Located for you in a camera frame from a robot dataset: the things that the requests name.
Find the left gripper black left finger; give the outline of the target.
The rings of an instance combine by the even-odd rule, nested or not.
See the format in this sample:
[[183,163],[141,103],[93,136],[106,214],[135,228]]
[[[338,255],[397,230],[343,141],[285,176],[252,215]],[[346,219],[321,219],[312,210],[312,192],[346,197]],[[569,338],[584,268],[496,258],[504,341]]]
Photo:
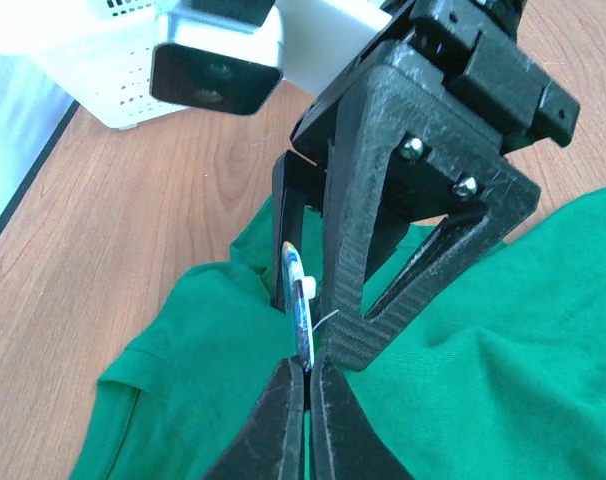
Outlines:
[[204,477],[302,479],[304,386],[298,361],[280,360],[246,423]]

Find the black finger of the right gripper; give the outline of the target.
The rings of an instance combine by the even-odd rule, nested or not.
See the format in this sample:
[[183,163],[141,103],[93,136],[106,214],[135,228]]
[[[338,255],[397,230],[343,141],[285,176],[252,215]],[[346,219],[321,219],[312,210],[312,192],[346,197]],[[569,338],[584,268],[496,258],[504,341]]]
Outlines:
[[272,305],[285,311],[281,252],[285,241],[302,252],[303,216],[306,207],[323,212],[325,172],[292,150],[276,161],[272,170],[273,259]]
[[537,206],[539,187],[389,66],[339,100],[324,199],[328,355],[363,370]]

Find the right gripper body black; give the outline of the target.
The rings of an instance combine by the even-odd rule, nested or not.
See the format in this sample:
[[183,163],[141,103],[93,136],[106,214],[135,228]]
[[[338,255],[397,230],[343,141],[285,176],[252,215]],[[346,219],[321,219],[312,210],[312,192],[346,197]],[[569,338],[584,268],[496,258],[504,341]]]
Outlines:
[[520,1],[408,1],[297,123],[288,205],[339,197],[396,219],[523,220],[540,188],[506,162],[540,140],[568,145],[577,100],[517,45]]

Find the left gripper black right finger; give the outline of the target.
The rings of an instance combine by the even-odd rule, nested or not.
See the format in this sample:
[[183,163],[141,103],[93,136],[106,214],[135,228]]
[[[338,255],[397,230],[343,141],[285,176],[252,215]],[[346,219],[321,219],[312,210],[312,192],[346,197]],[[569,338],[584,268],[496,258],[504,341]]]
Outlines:
[[410,479],[367,419],[345,375],[321,350],[310,379],[312,479]]

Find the round blue brooch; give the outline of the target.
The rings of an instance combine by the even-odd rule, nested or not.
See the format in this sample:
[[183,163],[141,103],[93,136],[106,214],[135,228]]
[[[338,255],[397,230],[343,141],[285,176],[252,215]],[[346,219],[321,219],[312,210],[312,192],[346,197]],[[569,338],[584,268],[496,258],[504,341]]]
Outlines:
[[293,320],[296,353],[302,369],[310,372],[315,361],[310,300],[316,296],[316,280],[305,274],[300,254],[291,242],[282,245],[281,270],[285,309]]

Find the green t-shirt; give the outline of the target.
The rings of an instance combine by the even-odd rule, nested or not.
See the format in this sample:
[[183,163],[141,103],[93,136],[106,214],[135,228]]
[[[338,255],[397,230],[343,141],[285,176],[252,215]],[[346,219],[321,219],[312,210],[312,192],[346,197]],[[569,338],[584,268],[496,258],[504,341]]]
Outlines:
[[[97,382],[76,479],[198,479],[295,350],[272,207],[187,271]],[[606,188],[444,290],[347,380],[418,479],[606,479]]]

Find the white perforated plastic basket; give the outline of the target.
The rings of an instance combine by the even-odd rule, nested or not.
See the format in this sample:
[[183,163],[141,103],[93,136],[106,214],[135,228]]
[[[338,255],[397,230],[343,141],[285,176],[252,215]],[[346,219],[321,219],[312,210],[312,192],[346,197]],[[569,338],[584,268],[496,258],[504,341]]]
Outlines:
[[25,56],[104,125],[180,111],[149,93],[155,3],[0,1],[0,54]]

